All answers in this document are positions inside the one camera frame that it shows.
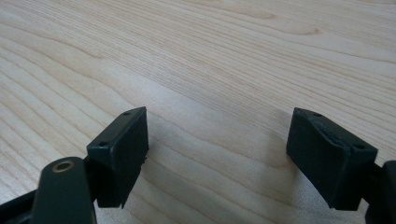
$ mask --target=wooden table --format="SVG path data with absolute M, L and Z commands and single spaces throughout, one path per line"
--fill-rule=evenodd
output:
M 396 159 L 394 0 L 0 2 L 0 203 L 145 105 L 150 151 L 99 223 L 362 223 L 285 153 L 295 106 Z

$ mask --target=light wood surface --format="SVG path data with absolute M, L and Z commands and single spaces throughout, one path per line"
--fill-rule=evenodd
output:
M 145 105 L 150 152 L 99 223 L 363 223 L 286 156 L 292 109 L 396 159 L 394 0 L 0 2 L 0 203 Z

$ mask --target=wood grain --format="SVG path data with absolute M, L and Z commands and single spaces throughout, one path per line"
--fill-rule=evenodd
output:
M 297 106 L 396 159 L 395 3 L 1 1 L 0 203 L 145 105 L 148 161 L 99 223 L 362 223 L 285 146 Z

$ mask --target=screw hole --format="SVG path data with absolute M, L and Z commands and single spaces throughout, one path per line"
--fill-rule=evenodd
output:
M 74 162 L 73 161 L 61 161 L 52 167 L 52 171 L 54 173 L 61 173 L 73 168 Z
M 357 149 L 365 149 L 365 147 L 363 145 L 360 145 L 360 144 L 354 144 L 353 147 L 355 147 Z
M 99 147 L 105 147 L 107 146 L 108 142 L 101 142 L 99 143 Z

